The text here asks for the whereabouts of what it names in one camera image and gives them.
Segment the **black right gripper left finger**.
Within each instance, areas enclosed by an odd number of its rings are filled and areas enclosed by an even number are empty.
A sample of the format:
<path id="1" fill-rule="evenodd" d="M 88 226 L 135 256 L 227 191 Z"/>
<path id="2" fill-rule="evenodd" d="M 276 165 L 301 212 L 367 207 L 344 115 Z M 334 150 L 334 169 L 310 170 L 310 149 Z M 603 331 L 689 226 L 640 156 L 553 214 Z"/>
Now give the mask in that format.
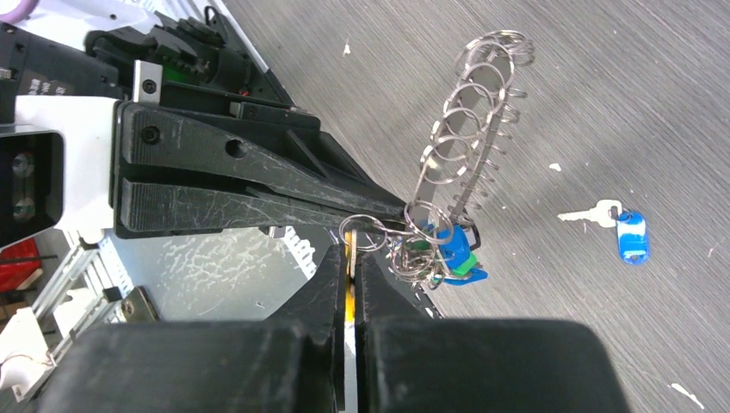
<path id="1" fill-rule="evenodd" d="M 40 412 L 338 412 L 345 406 L 345 249 L 262 321 L 104 324 L 86 330 Z"/>

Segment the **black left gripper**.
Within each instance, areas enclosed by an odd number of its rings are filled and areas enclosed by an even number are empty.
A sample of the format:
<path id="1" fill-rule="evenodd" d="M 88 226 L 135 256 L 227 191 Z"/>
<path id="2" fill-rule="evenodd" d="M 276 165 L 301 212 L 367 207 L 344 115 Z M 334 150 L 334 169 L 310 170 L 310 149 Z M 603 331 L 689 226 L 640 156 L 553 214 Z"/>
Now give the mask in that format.
<path id="1" fill-rule="evenodd" d="M 160 106 L 212 124 L 151 105 L 119 106 L 118 236 L 335 227 L 356 213 L 393 219 L 403 211 L 404 201 L 375 186 L 320 119 L 294 104 L 226 17 L 216 8 L 203 15 L 158 12 L 147 33 L 125 26 L 85 36 L 86 54 L 116 68 L 124 91 L 134 90 L 136 61 L 160 65 Z"/>

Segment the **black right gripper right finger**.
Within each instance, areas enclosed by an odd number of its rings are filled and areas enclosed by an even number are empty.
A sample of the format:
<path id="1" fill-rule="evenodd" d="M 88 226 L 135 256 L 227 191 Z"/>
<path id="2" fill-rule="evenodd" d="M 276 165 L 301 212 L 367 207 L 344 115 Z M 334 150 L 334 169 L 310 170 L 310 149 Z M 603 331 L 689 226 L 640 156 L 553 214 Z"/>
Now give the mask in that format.
<path id="1" fill-rule="evenodd" d="M 627 412 L 606 348 L 569 320 L 434 318 L 376 257 L 353 269 L 361 412 Z"/>

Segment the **yellow key tag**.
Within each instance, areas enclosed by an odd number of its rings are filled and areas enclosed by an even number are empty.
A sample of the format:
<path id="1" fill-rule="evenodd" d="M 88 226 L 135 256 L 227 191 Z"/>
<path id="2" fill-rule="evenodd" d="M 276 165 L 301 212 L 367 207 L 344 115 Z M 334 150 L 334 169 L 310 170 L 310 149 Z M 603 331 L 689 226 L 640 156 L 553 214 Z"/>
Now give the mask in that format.
<path id="1" fill-rule="evenodd" d="M 344 317 L 344 391 L 345 412 L 357 412 L 355 284 L 357 231 L 346 233 L 347 268 Z"/>

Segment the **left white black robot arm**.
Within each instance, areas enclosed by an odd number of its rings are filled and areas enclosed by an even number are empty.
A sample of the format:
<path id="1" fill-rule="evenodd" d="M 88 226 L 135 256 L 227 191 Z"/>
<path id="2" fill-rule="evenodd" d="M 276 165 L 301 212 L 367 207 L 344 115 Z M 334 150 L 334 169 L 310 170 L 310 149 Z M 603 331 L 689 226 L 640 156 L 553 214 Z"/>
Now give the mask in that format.
<path id="1" fill-rule="evenodd" d="M 113 1 L 1 14 L 1 244 L 404 228 L 405 203 L 298 108 L 234 21 Z"/>

